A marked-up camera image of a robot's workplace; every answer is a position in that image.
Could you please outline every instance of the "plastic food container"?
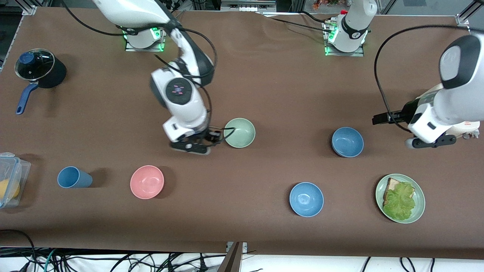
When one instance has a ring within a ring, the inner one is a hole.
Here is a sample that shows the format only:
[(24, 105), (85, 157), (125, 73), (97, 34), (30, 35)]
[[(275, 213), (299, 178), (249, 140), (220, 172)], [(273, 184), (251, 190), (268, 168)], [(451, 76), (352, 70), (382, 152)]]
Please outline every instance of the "plastic food container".
[(0, 153), (0, 209), (18, 205), (29, 170), (29, 162), (12, 153)]

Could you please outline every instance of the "blue bowl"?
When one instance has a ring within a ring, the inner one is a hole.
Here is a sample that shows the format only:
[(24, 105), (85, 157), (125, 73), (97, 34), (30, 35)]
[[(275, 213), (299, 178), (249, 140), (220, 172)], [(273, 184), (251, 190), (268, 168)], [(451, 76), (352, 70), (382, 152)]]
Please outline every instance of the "blue bowl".
[(331, 145), (338, 155), (352, 158), (360, 155), (364, 142), (362, 135), (356, 129), (341, 127), (334, 132)]
[(321, 190), (310, 182), (301, 182), (289, 194), (291, 208), (300, 216), (312, 217), (323, 208), (324, 197)]

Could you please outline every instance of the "blue cup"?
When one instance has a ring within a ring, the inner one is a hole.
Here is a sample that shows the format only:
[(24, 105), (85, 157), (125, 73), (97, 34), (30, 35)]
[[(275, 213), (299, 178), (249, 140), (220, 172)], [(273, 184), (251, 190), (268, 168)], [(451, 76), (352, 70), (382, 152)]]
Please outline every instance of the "blue cup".
[(62, 188), (86, 188), (92, 184), (92, 177), (77, 167), (68, 166), (59, 172), (57, 183)]

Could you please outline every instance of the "yellow fruit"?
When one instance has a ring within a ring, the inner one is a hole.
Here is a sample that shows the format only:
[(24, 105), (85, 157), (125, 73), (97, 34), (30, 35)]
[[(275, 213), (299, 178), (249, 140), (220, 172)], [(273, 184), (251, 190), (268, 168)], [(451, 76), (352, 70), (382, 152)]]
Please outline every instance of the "yellow fruit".
[[(8, 179), (0, 181), (0, 198), (3, 198), (5, 196), (5, 192), (7, 191), (7, 186), (8, 186)], [(20, 193), (20, 186), (17, 186), (17, 189), (15, 190), (14, 196), (12, 198), (17, 197), (18, 193)]]

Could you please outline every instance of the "metal clamp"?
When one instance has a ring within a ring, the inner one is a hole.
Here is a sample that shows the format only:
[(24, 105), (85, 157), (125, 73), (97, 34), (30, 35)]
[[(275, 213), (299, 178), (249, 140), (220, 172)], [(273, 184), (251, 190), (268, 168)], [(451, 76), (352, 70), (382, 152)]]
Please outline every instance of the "metal clamp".
[(469, 25), (469, 18), (474, 15), (483, 5), (472, 1), (461, 13), (455, 15), (455, 22), (460, 27)]
[(239, 272), (241, 269), (242, 254), (247, 253), (247, 243), (245, 242), (228, 242), (229, 249), (222, 264), (217, 272)]

